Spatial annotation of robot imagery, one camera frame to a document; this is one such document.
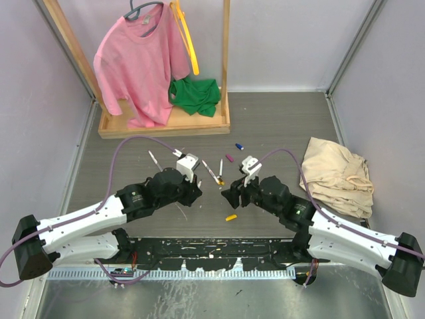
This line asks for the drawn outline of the yellow pen cap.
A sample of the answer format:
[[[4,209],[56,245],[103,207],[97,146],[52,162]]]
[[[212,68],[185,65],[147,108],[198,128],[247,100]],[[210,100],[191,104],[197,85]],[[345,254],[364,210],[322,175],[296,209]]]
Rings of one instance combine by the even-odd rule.
[[[231,221],[231,220],[236,219],[237,217],[238,217],[238,216],[237,216],[236,214],[229,215],[228,217],[226,217],[225,221],[226,221],[226,222],[229,222],[229,221]]]

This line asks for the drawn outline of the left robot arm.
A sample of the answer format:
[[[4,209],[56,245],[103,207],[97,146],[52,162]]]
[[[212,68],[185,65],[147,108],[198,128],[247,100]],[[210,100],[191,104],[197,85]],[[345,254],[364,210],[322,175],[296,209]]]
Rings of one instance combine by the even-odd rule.
[[[95,231],[149,217],[172,203],[191,206],[202,195],[197,175],[165,168],[143,183],[135,183],[109,196],[105,202],[53,219],[37,220],[27,215],[19,221],[12,243],[20,280],[48,272],[63,254],[72,250],[70,241]]]

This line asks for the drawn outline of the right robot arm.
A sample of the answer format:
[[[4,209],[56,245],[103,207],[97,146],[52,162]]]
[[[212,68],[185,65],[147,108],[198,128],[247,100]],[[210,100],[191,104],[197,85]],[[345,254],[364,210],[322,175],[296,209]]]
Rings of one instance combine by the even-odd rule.
[[[221,194],[234,209],[253,204],[276,216],[295,233],[291,252],[297,261],[341,263],[379,278],[398,294],[416,296],[424,254],[415,236],[388,235],[344,220],[291,194],[275,176],[239,179]]]

